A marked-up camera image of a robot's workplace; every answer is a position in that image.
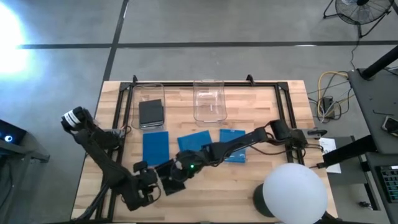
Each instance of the white spherical lamp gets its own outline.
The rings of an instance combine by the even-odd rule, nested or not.
[[[319,176],[308,167],[288,163],[274,169],[253,195],[257,211],[286,224],[311,224],[326,212],[328,196]]]

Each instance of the lamp base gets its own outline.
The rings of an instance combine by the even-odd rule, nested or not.
[[[253,193],[253,204],[256,208],[256,210],[261,213],[261,215],[267,216],[267,217],[274,217],[274,215],[269,211],[266,202],[264,201],[264,197],[262,196],[262,186],[263,184],[260,184],[256,187]]]

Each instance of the black stand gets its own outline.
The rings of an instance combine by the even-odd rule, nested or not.
[[[264,201],[264,197],[262,196],[262,186],[263,184],[260,184],[256,187],[253,193],[253,203],[256,208],[256,210],[261,213],[261,215],[267,216],[267,217],[275,217],[268,209],[266,202]]]
[[[356,27],[358,28],[358,37],[359,37],[359,38],[362,38],[362,37],[368,35],[368,34],[379,24],[379,22],[380,22],[386,15],[388,15],[388,14],[391,12],[391,11],[386,11],[386,13],[384,13],[384,14],[380,17],[380,19],[377,20],[377,22],[376,22],[365,34],[362,34],[362,27],[361,27],[361,24],[358,23],[357,21],[352,20],[350,17],[348,17],[348,16],[346,16],[346,15],[344,15],[344,14],[338,14],[338,13],[332,14],[332,15],[326,15],[326,12],[327,12],[327,10],[329,9],[329,7],[330,7],[330,5],[332,4],[333,1],[334,1],[334,0],[331,0],[331,1],[329,2],[329,5],[328,5],[328,6],[326,7],[326,9],[323,11],[323,18],[326,19],[326,18],[328,18],[328,17],[344,16],[345,18],[347,18],[347,19],[353,21],[352,24],[356,25]]]

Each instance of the gray floor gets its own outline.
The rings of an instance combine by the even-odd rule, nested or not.
[[[327,4],[327,0],[136,0],[128,5],[119,42],[355,41],[354,26],[339,18],[322,20]],[[12,50],[4,43],[110,44],[121,5],[122,0],[0,2],[0,12],[6,6],[9,10],[3,15],[11,15],[2,21],[18,24],[18,29],[6,26],[9,32],[0,35],[0,48],[5,46],[0,50],[0,119],[28,130],[40,150],[51,155],[48,164],[34,164],[29,171],[12,223],[69,219],[84,152],[59,121],[76,106],[95,112],[109,49]],[[364,40],[397,40],[397,17],[390,13]],[[353,47],[118,49],[110,80],[131,80],[132,75],[140,80],[236,80],[251,74],[255,79],[305,80],[310,92],[317,89],[322,72],[352,69]],[[366,67],[391,48],[359,46],[354,64]],[[343,81],[338,77],[333,83]],[[346,83],[328,94],[338,97],[348,88]],[[368,130],[359,114],[352,98],[349,113],[339,121],[315,123],[327,129],[328,136],[360,138]],[[367,200],[362,186],[332,190],[340,218],[388,223],[383,211],[357,207],[358,200]]]

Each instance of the blue folded cloth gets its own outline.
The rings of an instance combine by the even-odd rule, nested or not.
[[[211,143],[211,137],[209,131],[201,131],[199,133],[179,137],[177,141],[180,151],[199,151],[202,145]]]
[[[155,166],[169,160],[169,132],[145,133],[142,136],[142,160]]]
[[[220,142],[227,142],[230,140],[234,140],[245,134],[246,132],[243,130],[220,129]],[[246,148],[233,152],[229,158],[225,159],[225,161],[241,162],[241,163],[246,162]]]

